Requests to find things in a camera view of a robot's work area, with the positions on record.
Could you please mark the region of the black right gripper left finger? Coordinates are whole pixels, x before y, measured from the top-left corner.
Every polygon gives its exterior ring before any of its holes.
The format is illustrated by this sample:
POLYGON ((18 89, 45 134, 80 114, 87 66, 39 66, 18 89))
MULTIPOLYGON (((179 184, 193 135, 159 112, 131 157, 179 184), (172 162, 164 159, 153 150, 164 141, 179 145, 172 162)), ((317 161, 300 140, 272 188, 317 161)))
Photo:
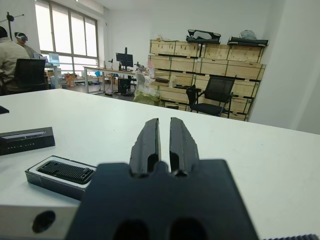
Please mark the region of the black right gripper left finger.
POLYGON ((159 119, 148 120, 140 131, 131 153, 129 166, 133 176, 144 177, 161 161, 159 119))

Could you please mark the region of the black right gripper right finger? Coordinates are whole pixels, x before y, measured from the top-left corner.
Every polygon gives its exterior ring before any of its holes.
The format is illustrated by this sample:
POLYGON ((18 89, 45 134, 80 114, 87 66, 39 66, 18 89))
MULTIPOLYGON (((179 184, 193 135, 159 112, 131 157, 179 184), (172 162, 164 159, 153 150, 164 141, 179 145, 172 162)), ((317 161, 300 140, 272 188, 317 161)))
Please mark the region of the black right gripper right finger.
POLYGON ((200 162, 195 140, 184 122, 177 117, 170 120, 169 159, 174 175, 188 175, 200 162))

